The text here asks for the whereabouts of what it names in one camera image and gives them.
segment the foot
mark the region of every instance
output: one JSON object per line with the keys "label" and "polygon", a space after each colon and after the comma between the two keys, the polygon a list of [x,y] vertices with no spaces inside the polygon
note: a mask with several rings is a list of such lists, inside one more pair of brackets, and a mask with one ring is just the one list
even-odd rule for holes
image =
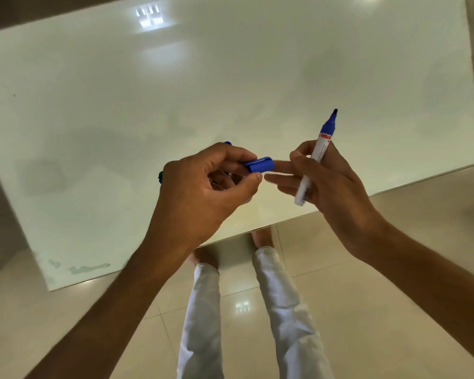
{"label": "foot", "polygon": [[208,265],[214,267],[216,270],[219,267],[218,260],[213,254],[211,254],[209,249],[205,246],[197,248],[190,254],[188,258],[195,266],[197,266],[198,263],[207,263]]}
{"label": "foot", "polygon": [[274,247],[271,227],[264,227],[263,229],[251,231],[251,236],[253,237],[253,242],[255,243],[257,250],[265,246]]}

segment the forearm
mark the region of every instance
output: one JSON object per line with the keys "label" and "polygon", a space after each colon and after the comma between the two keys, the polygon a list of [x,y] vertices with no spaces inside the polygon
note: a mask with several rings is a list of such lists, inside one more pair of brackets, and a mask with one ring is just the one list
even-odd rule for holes
{"label": "forearm", "polygon": [[416,302],[474,357],[474,275],[389,223],[361,246],[361,259]]}
{"label": "forearm", "polygon": [[144,243],[107,291],[27,375],[108,378],[152,300],[173,273],[164,255]]}

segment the white pants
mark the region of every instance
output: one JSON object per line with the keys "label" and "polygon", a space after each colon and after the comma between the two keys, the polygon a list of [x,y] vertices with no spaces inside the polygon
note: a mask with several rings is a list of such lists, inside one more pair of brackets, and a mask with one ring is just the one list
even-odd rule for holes
{"label": "white pants", "polygon": [[[279,377],[333,379],[319,333],[277,251],[259,249],[253,266],[270,317]],[[219,300],[218,270],[200,263],[184,320],[178,379],[223,378]]]}

